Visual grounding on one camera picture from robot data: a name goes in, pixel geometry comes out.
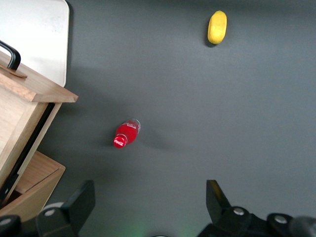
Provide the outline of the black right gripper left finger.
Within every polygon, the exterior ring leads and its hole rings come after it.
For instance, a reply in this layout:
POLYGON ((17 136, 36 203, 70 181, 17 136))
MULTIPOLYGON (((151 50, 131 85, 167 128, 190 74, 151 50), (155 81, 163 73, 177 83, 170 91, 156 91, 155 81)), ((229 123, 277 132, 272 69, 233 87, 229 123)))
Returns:
POLYGON ((40 237, 77 237, 95 207, 94 181, 84 181, 60 206, 45 208, 36 217, 40 237))

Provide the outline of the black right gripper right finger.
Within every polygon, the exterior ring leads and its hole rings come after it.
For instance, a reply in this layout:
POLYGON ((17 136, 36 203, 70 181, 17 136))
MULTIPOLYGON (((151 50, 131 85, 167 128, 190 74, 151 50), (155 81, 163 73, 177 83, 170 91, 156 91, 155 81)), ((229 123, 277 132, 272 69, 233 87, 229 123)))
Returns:
POLYGON ((240 206, 232 206, 216 180, 206 181, 206 207, 216 226, 249 226, 251 214, 240 206))

